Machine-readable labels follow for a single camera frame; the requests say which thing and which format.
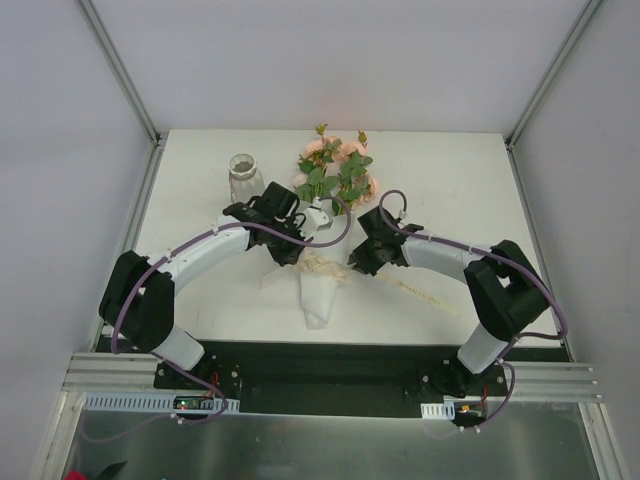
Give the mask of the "cream ribbon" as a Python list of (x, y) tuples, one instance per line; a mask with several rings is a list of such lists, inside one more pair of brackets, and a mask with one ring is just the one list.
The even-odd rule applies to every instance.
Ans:
[[(295, 264), (295, 269), (300, 275), (300, 280), (303, 280), (304, 276), (308, 276), (310, 280), (314, 281), (333, 281), (334, 288), (329, 288), (327, 284), (319, 284), (318, 287), (309, 287), (308, 291), (311, 295), (307, 297), (303, 295), (306, 289), (304, 287), (300, 288), (301, 304), (305, 314), (314, 315), (322, 321), (328, 321), (335, 303), (337, 286), (340, 283), (350, 281), (350, 269), (335, 261), (323, 259), (315, 253), (304, 253), (302, 259)], [(458, 307), (453, 304), (448, 304), (442, 299), (424, 290), (420, 290), (397, 277), (382, 273), (378, 274), (376, 279), (393, 288), (404, 291), (409, 295), (413, 295), (449, 315), (454, 317), (460, 316), (460, 309)]]

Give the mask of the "white wrapping paper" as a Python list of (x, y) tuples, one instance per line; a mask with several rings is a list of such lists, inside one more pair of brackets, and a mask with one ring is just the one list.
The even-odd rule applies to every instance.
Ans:
[(347, 273), (351, 231), (355, 218), (352, 212), (331, 214), (331, 225), (314, 234), (312, 243), (330, 243), (322, 248), (305, 247), (293, 266), (276, 271), (272, 268), (262, 276), (262, 287), (282, 283), (295, 271), (299, 279), (300, 306), (308, 330), (325, 329), (331, 318), (339, 284)]

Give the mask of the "pink flowers with green leaves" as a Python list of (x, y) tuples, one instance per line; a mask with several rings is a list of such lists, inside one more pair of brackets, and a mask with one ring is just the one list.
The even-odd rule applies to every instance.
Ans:
[(359, 130), (355, 140), (342, 140), (329, 135), (327, 128), (327, 124), (317, 125), (317, 138), (299, 155), (293, 190), (302, 201), (331, 195), (355, 210), (369, 203), (377, 190), (369, 171), (374, 162), (368, 153), (369, 136)]

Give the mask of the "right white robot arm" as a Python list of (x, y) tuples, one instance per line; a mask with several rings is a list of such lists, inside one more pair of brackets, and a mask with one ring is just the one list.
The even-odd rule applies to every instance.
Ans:
[(405, 227), (376, 207), (358, 223), (366, 239), (349, 256), (352, 269), (374, 276), (385, 265), (421, 268), (466, 285), (479, 320), (469, 339), (459, 348), (450, 369), (452, 387), (473, 394), (486, 381), (485, 370), (509, 342), (548, 307), (539, 277), (520, 247), (504, 240), (487, 253), (471, 253), (433, 238), (419, 238), (423, 228)]

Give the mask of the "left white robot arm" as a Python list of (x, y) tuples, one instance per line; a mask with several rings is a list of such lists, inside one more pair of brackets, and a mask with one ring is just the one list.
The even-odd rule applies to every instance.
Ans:
[(280, 266), (297, 261), (303, 236), (296, 225), (300, 199), (272, 182), (259, 196), (222, 210), (209, 229), (183, 245), (154, 255), (121, 254), (99, 304), (102, 320), (143, 353), (177, 366), (188, 388), (204, 387), (211, 365), (203, 345), (175, 323), (175, 297), (211, 267), (255, 246), (267, 248)]

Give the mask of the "white ribbed ceramic vase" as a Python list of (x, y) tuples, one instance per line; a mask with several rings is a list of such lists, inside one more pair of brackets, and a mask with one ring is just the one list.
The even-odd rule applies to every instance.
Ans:
[(246, 203), (252, 197), (263, 194), (265, 190), (263, 176), (251, 155), (234, 155), (229, 160), (228, 172), (232, 203)]

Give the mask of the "black object at bottom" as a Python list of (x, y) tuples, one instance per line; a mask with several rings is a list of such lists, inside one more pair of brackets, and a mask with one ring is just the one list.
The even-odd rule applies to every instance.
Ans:
[(108, 465), (95, 477), (95, 480), (114, 480), (126, 464), (127, 462), (123, 461)]

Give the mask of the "red object at bottom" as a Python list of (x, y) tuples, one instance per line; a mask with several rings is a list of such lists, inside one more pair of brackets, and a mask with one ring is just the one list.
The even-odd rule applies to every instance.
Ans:
[(63, 480), (87, 480), (87, 478), (78, 470), (71, 470), (64, 476)]

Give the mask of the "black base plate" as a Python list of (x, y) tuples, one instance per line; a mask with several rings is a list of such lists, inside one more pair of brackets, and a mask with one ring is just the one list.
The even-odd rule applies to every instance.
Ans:
[(446, 397), (501, 397), (503, 368), (472, 376), (453, 346), (207, 341), (191, 379), (157, 362), (157, 390), (215, 384), (244, 414), (417, 418)]

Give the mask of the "right aluminium frame post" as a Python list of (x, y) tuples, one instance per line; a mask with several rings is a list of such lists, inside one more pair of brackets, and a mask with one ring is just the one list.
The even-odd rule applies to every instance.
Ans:
[(569, 61), (574, 50), (577, 48), (578, 43), (604, 4), (604, 0), (588, 0), (580, 9), (579, 14), (573, 21), (567, 34), (552, 57), (550, 64), (546, 68), (532, 95), (527, 101), (524, 110), (518, 117), (509, 134), (505, 137), (505, 146), (508, 152), (514, 149), (515, 145), (524, 134), (527, 126), (533, 119), (534, 114), (541, 107), (545, 97), (551, 91), (554, 82), (560, 75), (565, 64)]

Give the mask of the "aluminium frame post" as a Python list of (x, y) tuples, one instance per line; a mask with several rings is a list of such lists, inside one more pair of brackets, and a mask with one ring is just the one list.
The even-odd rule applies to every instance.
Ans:
[(75, 1), (75, 4), (146, 137), (152, 145), (160, 145), (164, 140), (163, 135), (156, 127), (148, 109), (144, 105), (142, 97), (108, 32), (107, 26), (95, 2), (91, 0), (78, 0)]
[(567, 34), (552, 57), (550, 64), (546, 68), (532, 95), (527, 101), (524, 110), (518, 117), (509, 134), (505, 137), (505, 146), (508, 152), (514, 149), (515, 145), (524, 134), (527, 126), (533, 119), (534, 114), (541, 107), (545, 97), (551, 91), (554, 82), (560, 75), (565, 64), (569, 61), (574, 50), (577, 48), (578, 43), (604, 4), (604, 0), (588, 0), (580, 9), (579, 14), (573, 21)]

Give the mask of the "left aluminium frame post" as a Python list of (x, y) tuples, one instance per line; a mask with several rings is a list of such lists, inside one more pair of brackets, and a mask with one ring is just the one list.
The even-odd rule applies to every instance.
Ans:
[(75, 1), (75, 4), (146, 137), (152, 145), (160, 145), (164, 140), (163, 135), (156, 127), (148, 109), (144, 105), (142, 97), (108, 32), (107, 26), (95, 2), (91, 0), (78, 0)]

